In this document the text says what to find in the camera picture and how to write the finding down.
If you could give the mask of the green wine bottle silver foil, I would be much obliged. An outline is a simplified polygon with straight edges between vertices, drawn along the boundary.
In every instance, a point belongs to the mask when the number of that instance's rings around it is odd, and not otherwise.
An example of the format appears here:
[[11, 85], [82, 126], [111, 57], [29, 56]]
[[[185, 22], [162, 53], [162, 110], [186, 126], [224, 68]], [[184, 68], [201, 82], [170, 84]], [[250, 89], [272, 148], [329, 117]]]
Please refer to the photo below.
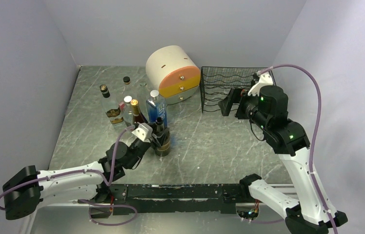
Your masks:
[[165, 126], [162, 117], [158, 117], [154, 126], [154, 151], [155, 154], [163, 157], [170, 152], [170, 130]]

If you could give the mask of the dark wine bottle gold foil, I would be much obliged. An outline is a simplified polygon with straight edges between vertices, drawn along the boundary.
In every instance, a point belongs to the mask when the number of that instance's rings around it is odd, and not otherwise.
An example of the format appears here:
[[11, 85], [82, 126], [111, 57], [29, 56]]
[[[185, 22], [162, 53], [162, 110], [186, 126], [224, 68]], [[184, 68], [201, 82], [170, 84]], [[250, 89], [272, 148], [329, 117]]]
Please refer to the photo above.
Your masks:
[[146, 118], [140, 110], [139, 101], [137, 99], [132, 99], [130, 101], [131, 111], [133, 115], [133, 121], [135, 123], [147, 123]]

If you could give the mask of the blue plastic bottle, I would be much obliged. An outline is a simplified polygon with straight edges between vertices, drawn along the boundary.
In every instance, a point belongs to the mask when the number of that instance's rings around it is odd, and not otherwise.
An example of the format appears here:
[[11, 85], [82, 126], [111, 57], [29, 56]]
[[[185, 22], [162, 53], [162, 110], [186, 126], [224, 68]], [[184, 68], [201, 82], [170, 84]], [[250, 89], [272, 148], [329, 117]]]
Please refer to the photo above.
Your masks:
[[167, 127], [167, 110], [166, 100], [160, 95], [158, 90], [152, 90], [150, 97], [146, 100], [149, 122], [154, 122], [161, 117], [163, 124]]

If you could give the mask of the large clear glass bottle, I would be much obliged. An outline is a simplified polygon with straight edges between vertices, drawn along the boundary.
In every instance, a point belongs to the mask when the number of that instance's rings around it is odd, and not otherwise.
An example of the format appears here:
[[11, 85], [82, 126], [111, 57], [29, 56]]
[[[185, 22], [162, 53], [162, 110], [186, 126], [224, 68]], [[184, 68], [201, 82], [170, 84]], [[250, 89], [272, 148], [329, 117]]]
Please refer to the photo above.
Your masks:
[[123, 120], [125, 121], [127, 127], [131, 126], [134, 123], [131, 100], [132, 100], [131, 96], [125, 96], [123, 99], [124, 101]]

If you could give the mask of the clear bottle gold black label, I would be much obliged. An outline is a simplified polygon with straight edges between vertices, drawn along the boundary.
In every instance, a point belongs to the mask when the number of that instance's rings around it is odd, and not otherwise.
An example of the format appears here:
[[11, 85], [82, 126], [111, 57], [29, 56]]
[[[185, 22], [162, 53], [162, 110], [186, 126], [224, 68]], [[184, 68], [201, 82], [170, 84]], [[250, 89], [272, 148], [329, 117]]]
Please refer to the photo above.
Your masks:
[[114, 126], [124, 125], [125, 121], [116, 94], [111, 92], [106, 84], [100, 85], [100, 92], [102, 95], [102, 110], [109, 119], [109, 122]]

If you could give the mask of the clear bottle white label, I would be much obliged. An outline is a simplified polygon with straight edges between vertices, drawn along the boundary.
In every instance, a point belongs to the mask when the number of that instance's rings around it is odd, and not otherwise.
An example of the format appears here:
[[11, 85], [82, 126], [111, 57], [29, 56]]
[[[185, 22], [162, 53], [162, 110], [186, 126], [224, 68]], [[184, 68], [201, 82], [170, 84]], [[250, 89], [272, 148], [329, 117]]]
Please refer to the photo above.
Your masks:
[[137, 88], [133, 86], [131, 78], [129, 76], [123, 77], [124, 91], [122, 93], [123, 98], [131, 96], [133, 99], [137, 99]]

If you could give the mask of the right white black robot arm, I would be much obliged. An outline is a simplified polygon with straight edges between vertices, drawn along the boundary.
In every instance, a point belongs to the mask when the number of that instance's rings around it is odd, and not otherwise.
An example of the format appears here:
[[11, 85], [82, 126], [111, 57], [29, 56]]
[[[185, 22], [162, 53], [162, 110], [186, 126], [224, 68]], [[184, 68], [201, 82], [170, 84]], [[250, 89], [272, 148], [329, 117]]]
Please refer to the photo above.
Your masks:
[[264, 141], [279, 156], [296, 190], [291, 198], [268, 185], [256, 174], [240, 180], [239, 196], [245, 202], [253, 199], [266, 204], [280, 215], [292, 234], [326, 234], [347, 223], [324, 194], [310, 156], [310, 142], [303, 126], [288, 117], [288, 96], [278, 86], [264, 86], [257, 95], [245, 89], [232, 88], [218, 105], [222, 115], [229, 115], [237, 104], [238, 119], [247, 119], [259, 127]]

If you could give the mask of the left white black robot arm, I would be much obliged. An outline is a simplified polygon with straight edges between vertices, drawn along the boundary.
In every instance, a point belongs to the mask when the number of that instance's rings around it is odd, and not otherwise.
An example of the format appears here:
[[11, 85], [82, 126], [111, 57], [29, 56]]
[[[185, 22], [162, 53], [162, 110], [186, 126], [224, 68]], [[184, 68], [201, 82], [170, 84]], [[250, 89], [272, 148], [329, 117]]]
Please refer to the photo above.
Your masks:
[[4, 183], [5, 218], [16, 220], [50, 204], [94, 199], [106, 202], [111, 195], [108, 182], [125, 176], [125, 170], [136, 169], [149, 148], [157, 149], [168, 140], [153, 137], [148, 142], [135, 139], [131, 145], [114, 143], [98, 161], [54, 171], [38, 171], [34, 165], [19, 170]]

